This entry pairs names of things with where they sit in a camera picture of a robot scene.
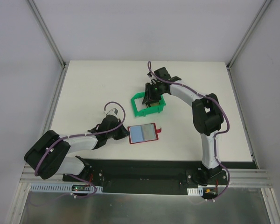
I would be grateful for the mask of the green plastic bin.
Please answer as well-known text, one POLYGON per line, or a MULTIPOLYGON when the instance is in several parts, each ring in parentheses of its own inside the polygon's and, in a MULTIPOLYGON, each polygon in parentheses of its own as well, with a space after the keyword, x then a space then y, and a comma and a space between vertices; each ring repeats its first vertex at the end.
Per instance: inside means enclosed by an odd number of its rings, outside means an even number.
POLYGON ((133 114, 135 117, 145 117, 146 115, 153 113, 161 113, 166 105, 165 99, 161 96, 161 100, 157 104, 142 104, 145 93, 136 93, 131 99, 131 105, 133 109, 133 114))

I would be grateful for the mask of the red leather card holder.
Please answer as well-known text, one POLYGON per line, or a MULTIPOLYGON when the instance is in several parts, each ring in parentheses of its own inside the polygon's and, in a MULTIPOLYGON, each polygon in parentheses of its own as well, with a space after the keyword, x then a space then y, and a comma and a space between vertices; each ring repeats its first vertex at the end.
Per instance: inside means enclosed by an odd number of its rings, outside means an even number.
POLYGON ((138 144, 143 142, 156 141, 159 139, 158 134, 162 128, 157 128, 155 123, 129 126, 129 143, 138 144))

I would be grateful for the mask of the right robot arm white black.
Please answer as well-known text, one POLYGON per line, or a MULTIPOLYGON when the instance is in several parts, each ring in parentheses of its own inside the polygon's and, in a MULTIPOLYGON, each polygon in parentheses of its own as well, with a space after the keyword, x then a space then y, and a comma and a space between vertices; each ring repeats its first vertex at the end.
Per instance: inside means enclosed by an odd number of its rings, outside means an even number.
POLYGON ((161 99, 161 95, 167 93, 181 99, 192 108, 193 124, 202 141, 201 180, 212 184, 222 171, 217 151, 217 133, 221 129, 224 117, 217 96, 213 93, 199 93, 185 85, 179 77, 171 77, 165 67, 156 71, 149 69, 147 76, 151 81, 145 84, 143 104, 155 103, 161 99))

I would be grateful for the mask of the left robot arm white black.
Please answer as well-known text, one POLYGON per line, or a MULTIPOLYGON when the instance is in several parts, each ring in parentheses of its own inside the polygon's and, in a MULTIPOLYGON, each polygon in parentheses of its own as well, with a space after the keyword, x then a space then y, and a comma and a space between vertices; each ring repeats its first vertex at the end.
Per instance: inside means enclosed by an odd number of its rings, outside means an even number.
POLYGON ((67 157, 67 154, 83 150, 95 150, 109 139, 120 140, 129 136, 129 131, 114 115, 106 115, 100 124, 85 134, 61 137, 53 130, 47 131, 25 154, 24 161, 46 180, 53 175, 73 174, 80 182, 89 177, 89 170, 82 158, 67 157))

